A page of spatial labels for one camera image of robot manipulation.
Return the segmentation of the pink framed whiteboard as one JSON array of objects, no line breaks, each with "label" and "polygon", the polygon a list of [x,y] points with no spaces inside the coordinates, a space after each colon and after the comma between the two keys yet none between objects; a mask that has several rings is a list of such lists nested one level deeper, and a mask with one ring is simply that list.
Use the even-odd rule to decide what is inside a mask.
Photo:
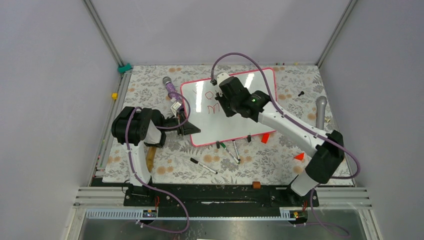
[{"label": "pink framed whiteboard", "polygon": [[223,107],[215,99],[221,90],[210,80],[199,79],[180,86],[181,94],[188,100],[183,104],[184,109],[190,111],[188,122],[200,129],[199,133],[190,136],[195,147],[274,132],[272,128],[238,113],[226,117]]}]

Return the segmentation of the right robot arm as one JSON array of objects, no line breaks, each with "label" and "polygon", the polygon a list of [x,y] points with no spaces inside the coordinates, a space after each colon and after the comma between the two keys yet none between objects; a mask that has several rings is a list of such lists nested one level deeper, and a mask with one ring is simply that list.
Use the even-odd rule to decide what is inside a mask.
[{"label": "right robot arm", "polygon": [[311,158],[303,172],[289,184],[286,198],[291,205],[301,205],[312,188],[326,184],[344,160],[343,136],[338,131],[328,133],[284,113],[268,93],[261,90],[250,93],[235,76],[222,73],[210,82],[219,88],[215,99],[227,117],[239,114],[268,126],[287,137]]}]

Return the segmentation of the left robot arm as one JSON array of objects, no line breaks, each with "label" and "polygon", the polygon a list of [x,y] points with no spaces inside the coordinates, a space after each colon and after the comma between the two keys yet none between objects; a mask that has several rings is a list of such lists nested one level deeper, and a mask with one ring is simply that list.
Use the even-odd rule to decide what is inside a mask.
[{"label": "left robot arm", "polygon": [[162,148],[166,132],[172,131],[185,136],[200,133],[201,129],[190,123],[182,110],[176,116],[164,117],[158,109],[126,106],[112,122],[111,134],[128,155],[129,183],[141,187],[135,197],[144,206],[155,200],[154,190],[144,186],[152,179],[145,147]]}]

